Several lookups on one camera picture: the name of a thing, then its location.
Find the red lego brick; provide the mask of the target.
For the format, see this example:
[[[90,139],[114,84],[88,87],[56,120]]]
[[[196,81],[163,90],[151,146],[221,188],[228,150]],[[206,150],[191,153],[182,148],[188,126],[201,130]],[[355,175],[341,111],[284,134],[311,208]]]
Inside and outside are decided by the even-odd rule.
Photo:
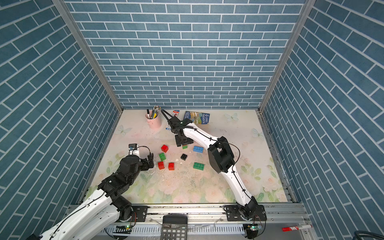
[[[159,168],[160,170],[165,169],[165,165],[164,165],[164,163],[163,163],[163,162],[158,162],[158,168]]]
[[[169,150],[169,147],[168,147],[167,145],[163,145],[163,146],[161,147],[161,150],[162,150],[164,153],[167,153],[168,150]]]
[[[169,171],[174,171],[175,170],[175,163],[169,163],[168,169],[169,169]]]

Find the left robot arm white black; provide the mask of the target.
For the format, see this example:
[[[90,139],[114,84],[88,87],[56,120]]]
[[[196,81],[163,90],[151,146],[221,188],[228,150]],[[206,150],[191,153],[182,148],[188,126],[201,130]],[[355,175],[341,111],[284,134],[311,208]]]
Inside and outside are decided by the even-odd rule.
[[[122,194],[130,188],[140,172],[153,167],[153,153],[141,159],[139,151],[133,151],[120,161],[117,171],[102,180],[88,199],[67,217],[40,235],[32,234],[27,239],[90,240],[117,221],[135,225],[138,214]]]

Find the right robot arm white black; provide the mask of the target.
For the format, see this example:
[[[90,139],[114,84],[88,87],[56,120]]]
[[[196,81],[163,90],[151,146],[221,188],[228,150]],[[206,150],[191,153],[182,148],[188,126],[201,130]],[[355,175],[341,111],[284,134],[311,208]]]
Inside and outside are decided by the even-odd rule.
[[[214,137],[197,127],[191,120],[179,120],[176,116],[171,116],[163,111],[171,132],[175,134],[178,147],[197,143],[208,152],[211,167],[224,179],[230,186],[238,206],[240,216],[251,221],[259,218],[259,221],[267,220],[264,206],[259,205],[256,198],[247,190],[241,180],[236,168],[237,161],[230,144],[225,137]]]

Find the green lego brick left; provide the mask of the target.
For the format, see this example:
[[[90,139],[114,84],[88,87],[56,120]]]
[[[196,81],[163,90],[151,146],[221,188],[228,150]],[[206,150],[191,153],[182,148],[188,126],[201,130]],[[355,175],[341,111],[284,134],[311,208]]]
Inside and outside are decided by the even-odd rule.
[[[159,154],[159,158],[160,158],[161,161],[164,161],[164,160],[167,159],[167,158],[166,158],[166,155],[165,155],[164,153],[160,153],[160,154]]]

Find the blue long lego brick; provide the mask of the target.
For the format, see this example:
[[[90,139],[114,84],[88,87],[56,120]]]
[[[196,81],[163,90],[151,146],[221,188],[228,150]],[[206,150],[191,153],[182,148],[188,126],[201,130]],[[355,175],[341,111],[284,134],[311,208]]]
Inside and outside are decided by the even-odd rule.
[[[199,147],[199,146],[194,146],[193,151],[196,152],[196,153],[203,153],[204,152],[204,148],[203,147]]]

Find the green long lego brick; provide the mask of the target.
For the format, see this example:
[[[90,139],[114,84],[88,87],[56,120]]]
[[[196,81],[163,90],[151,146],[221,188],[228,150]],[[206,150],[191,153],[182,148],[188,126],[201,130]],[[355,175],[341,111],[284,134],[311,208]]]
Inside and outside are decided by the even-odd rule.
[[[201,164],[201,163],[197,163],[197,162],[195,162],[194,165],[193,165],[193,168],[196,169],[196,170],[203,171],[204,168],[205,168],[205,165],[204,165],[204,164]]]

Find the white red pen box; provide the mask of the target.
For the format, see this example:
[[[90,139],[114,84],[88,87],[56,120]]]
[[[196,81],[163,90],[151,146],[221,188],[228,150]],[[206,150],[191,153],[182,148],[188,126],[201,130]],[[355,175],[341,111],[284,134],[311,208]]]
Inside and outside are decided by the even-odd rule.
[[[180,113],[179,110],[173,110],[173,112],[172,112],[172,116],[173,116],[173,117],[177,117],[179,113]],[[168,125],[166,126],[166,130],[171,130],[171,126],[170,126],[170,124],[168,124]]]

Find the pink pen holder cup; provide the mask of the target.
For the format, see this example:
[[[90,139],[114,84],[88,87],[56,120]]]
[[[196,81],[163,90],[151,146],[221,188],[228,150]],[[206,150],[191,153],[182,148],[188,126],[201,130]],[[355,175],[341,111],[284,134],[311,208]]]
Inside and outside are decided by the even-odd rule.
[[[162,121],[161,121],[160,117],[156,117],[154,119],[150,119],[150,115],[149,114],[145,114],[145,117],[146,117],[147,124],[148,124],[150,129],[157,130],[157,129],[159,129],[161,127]]]

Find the pens in cup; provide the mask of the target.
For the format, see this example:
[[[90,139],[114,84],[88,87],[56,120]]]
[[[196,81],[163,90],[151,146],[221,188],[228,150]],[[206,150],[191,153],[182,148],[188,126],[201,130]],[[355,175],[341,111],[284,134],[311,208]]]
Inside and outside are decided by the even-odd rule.
[[[155,105],[152,109],[147,109],[146,117],[149,120],[155,119],[159,112],[161,111],[161,107],[158,105]]]

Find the black calculator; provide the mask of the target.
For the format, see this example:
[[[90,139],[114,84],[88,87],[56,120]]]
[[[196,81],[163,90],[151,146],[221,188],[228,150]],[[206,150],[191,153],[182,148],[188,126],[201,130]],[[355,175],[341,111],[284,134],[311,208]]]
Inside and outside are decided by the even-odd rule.
[[[187,215],[163,216],[161,240],[186,240],[188,232]]]

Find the red white marker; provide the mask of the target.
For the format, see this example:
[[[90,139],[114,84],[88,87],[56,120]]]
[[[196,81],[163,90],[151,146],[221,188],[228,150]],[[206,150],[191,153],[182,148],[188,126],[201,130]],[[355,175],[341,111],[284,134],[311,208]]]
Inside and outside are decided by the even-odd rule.
[[[290,231],[298,231],[298,230],[305,230],[305,229],[311,229],[313,226],[311,224],[308,225],[298,225],[293,227],[285,227],[282,228],[283,232],[290,232]]]

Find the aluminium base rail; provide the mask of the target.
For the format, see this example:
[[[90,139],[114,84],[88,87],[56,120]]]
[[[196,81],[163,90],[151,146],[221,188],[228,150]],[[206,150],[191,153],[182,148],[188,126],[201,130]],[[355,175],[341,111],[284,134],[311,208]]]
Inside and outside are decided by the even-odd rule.
[[[109,198],[91,197],[41,236],[43,240],[90,240],[106,227],[118,224],[120,217],[125,218],[125,224],[132,223],[139,227],[151,221],[161,221],[165,215],[183,215],[192,224],[208,225],[219,221],[237,224],[311,224],[303,204],[299,203],[269,203],[262,207],[251,202],[241,208],[236,204],[152,204],[148,207],[131,207],[124,202],[117,208]]]

